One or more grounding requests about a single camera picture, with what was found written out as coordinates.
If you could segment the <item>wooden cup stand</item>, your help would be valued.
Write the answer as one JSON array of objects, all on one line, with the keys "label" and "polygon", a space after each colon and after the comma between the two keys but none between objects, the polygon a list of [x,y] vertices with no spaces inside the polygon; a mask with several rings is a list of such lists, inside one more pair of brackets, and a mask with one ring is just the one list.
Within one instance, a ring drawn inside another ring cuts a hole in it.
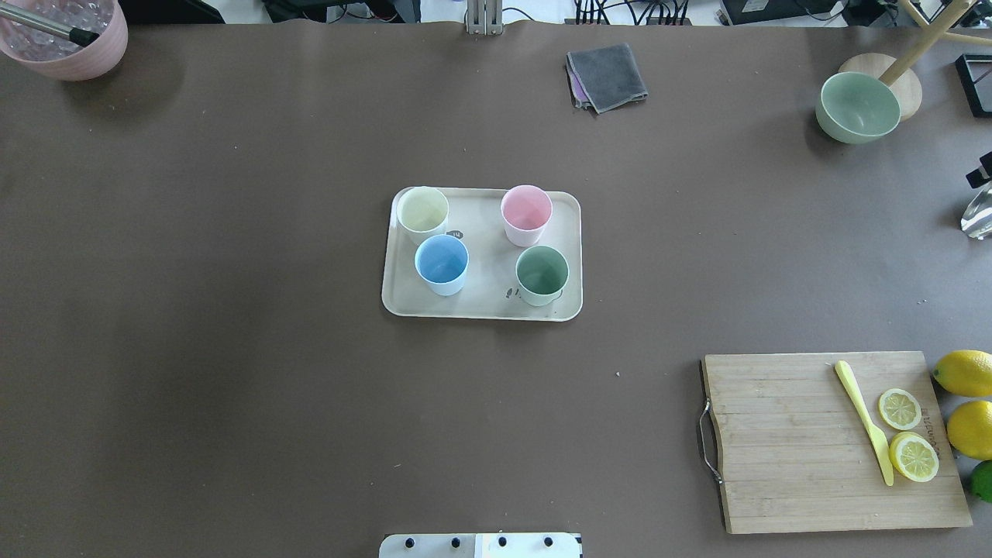
[{"label": "wooden cup stand", "polygon": [[920,78],[911,70],[915,61],[931,49],[939,40],[975,43],[989,46],[990,39],[980,36],[965,36],[949,31],[966,12],[971,10],[974,1],[952,1],[945,10],[932,21],[927,20],[910,1],[900,1],[903,13],[907,13],[920,28],[920,35],[914,45],[902,56],[895,59],[888,54],[861,53],[850,57],[839,67],[839,73],[861,73],[883,82],[894,93],[901,109],[904,122],[917,113],[921,106],[922,89]]}]

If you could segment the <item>green plastic cup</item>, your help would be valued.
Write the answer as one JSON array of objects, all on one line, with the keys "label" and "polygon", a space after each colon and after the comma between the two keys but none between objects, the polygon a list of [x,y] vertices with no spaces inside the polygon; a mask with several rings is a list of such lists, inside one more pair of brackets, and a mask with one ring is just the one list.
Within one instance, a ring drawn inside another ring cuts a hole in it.
[{"label": "green plastic cup", "polygon": [[556,248],[534,245],[525,248],[516,261],[518,296],[534,307],[560,299],[570,279],[567,259]]}]

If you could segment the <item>green bowl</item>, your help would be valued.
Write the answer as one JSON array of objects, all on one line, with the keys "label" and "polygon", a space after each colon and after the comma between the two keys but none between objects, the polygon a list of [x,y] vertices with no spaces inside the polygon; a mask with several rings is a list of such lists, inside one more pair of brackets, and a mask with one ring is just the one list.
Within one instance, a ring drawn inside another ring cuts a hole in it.
[{"label": "green bowl", "polygon": [[858,145],[886,136],[897,128],[902,107],[895,93],[878,78],[864,73],[838,73],[823,82],[815,119],[833,140]]}]

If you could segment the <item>pink bowl with ice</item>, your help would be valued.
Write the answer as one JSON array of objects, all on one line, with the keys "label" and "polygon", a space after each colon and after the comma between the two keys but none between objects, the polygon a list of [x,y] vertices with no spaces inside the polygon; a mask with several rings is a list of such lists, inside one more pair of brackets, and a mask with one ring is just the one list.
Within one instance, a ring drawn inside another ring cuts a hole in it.
[{"label": "pink bowl with ice", "polygon": [[84,81],[108,73],[128,45],[126,18],[117,1],[3,1],[65,29],[96,34],[87,46],[2,17],[2,53],[21,66],[61,81]]}]

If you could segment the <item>grey folded cloth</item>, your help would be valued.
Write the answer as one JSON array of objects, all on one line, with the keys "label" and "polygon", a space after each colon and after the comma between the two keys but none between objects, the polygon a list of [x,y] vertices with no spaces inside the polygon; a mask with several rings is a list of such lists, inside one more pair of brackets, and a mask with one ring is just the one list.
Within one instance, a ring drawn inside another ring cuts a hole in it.
[{"label": "grey folded cloth", "polygon": [[567,52],[566,72],[579,109],[602,114],[649,95],[629,43]]}]

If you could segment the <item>wooden cutting board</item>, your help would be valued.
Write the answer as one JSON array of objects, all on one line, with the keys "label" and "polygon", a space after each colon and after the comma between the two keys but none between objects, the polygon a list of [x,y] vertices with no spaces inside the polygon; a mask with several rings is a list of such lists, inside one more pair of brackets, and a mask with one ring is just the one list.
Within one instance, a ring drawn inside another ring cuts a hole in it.
[{"label": "wooden cutting board", "polygon": [[[834,371],[852,367],[870,417],[880,395],[903,388],[918,399],[914,430],[939,457],[935,479],[896,474],[886,485],[853,403]],[[724,526],[756,533],[957,529],[972,515],[945,421],[921,352],[708,354],[701,361],[704,410],[715,431],[708,466]]]}]

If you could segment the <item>metal tool in bowl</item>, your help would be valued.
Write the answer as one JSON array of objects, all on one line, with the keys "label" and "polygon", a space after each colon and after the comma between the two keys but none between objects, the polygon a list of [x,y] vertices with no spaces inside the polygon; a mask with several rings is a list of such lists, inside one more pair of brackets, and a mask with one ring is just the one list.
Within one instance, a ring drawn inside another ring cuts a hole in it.
[{"label": "metal tool in bowl", "polygon": [[61,40],[74,43],[74,45],[80,47],[88,47],[100,37],[100,34],[96,32],[50,20],[44,15],[36,14],[28,9],[4,1],[1,1],[1,16],[3,19],[17,22],[31,29],[38,29],[40,32],[56,36]]}]

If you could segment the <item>cream plastic cup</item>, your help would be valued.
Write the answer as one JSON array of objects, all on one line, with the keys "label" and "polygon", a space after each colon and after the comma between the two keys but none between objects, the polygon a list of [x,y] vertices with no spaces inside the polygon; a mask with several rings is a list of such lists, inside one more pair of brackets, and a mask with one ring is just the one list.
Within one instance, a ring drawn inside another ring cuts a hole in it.
[{"label": "cream plastic cup", "polygon": [[438,188],[412,187],[399,198],[397,220],[407,238],[419,245],[428,238],[446,233],[449,206],[446,196]]}]

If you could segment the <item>pink plastic cup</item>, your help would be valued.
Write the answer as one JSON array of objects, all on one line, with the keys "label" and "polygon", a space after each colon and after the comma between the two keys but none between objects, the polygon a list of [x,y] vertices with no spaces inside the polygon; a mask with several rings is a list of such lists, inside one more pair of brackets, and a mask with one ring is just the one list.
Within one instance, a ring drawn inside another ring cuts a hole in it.
[{"label": "pink plastic cup", "polygon": [[503,195],[500,212],[510,243],[531,247],[539,242],[552,218],[553,202],[541,188],[520,184]]}]

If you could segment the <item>whole yellow lemon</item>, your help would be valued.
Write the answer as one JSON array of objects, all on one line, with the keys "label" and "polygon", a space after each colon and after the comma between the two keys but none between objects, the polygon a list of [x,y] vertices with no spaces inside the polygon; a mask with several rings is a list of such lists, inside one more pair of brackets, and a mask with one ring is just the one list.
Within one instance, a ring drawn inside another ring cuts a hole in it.
[{"label": "whole yellow lemon", "polygon": [[975,460],[991,460],[991,402],[974,400],[957,406],[947,419],[946,433],[958,453]]},{"label": "whole yellow lemon", "polygon": [[932,375],[949,393],[964,397],[989,397],[991,354],[981,350],[954,350],[939,358]]}]

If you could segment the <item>green lime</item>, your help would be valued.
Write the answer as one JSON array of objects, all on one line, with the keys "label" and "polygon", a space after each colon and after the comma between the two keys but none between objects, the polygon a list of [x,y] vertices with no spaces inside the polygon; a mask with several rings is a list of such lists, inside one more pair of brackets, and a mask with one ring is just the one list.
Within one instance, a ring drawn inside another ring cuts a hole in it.
[{"label": "green lime", "polygon": [[971,470],[970,492],[975,498],[991,504],[992,502],[992,462],[982,460]]}]

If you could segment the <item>lemon half slice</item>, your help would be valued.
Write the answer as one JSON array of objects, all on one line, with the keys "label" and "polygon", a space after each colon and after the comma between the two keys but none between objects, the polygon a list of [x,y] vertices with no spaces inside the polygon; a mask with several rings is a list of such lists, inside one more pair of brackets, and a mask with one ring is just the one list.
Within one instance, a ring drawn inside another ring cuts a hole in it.
[{"label": "lemon half slice", "polygon": [[938,453],[921,435],[897,434],[890,441],[889,458],[896,472],[915,483],[928,483],[938,476]]},{"label": "lemon half slice", "polygon": [[922,420],[921,404],[908,390],[889,388],[879,396],[877,406],[880,417],[891,428],[911,431]]}]

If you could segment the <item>blue plastic cup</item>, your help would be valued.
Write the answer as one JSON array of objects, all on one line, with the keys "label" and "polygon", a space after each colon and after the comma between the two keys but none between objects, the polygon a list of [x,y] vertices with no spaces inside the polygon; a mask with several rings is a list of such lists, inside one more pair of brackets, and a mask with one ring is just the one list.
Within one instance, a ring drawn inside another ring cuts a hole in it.
[{"label": "blue plastic cup", "polygon": [[433,293],[453,296],[460,293],[467,281],[469,253],[460,238],[431,236],[419,244],[414,265],[419,278]]}]

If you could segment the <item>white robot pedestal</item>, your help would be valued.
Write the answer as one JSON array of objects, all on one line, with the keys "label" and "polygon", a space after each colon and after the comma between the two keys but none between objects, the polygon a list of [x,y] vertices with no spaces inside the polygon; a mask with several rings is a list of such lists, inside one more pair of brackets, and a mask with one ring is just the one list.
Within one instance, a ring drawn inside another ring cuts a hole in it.
[{"label": "white robot pedestal", "polygon": [[386,536],[379,557],[582,557],[580,534],[563,531],[414,533]]}]

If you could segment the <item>yellow plastic knife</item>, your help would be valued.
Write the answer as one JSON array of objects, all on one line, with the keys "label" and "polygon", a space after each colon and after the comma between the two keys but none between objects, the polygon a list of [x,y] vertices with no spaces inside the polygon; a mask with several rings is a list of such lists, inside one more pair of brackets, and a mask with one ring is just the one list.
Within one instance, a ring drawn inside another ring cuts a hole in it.
[{"label": "yellow plastic knife", "polygon": [[877,426],[875,421],[872,420],[853,368],[846,360],[837,360],[834,364],[834,371],[839,378],[840,384],[846,390],[848,399],[851,401],[855,413],[866,431],[866,435],[868,435],[880,473],[882,474],[883,483],[887,487],[893,487],[895,484],[895,469],[890,462],[888,438],[882,431],[882,428]]}]

